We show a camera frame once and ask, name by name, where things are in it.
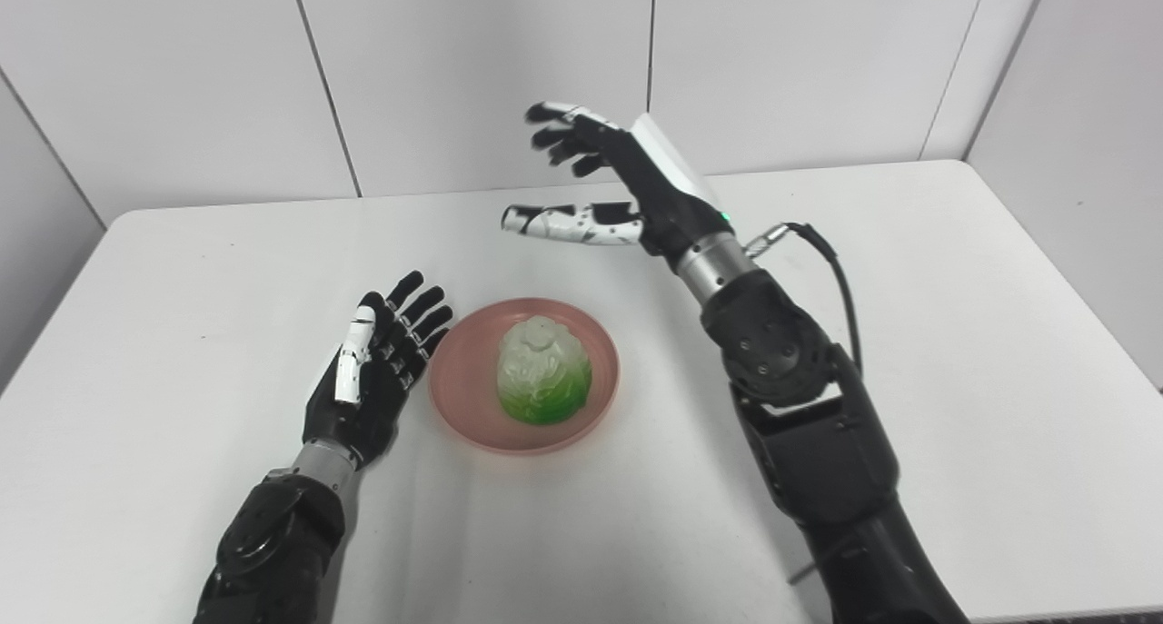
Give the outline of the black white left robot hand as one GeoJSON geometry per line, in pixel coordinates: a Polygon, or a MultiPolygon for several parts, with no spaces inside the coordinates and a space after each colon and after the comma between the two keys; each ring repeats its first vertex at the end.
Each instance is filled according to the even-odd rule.
{"type": "Polygon", "coordinates": [[[306,404],[304,442],[336,443],[357,469],[386,453],[452,317],[445,291],[420,271],[387,294],[368,292],[306,404]]]}

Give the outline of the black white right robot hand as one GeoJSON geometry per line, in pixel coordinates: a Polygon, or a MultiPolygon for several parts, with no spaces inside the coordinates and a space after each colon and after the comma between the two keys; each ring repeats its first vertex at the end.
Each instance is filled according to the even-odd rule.
{"type": "Polygon", "coordinates": [[[612,168],[632,200],[511,205],[500,223],[504,231],[588,246],[638,244],[669,263],[707,235],[732,234],[730,218],[714,205],[702,175],[650,114],[621,127],[582,105],[540,102],[526,112],[526,122],[538,127],[531,148],[547,152],[552,167],[570,162],[578,178],[612,168]]]}

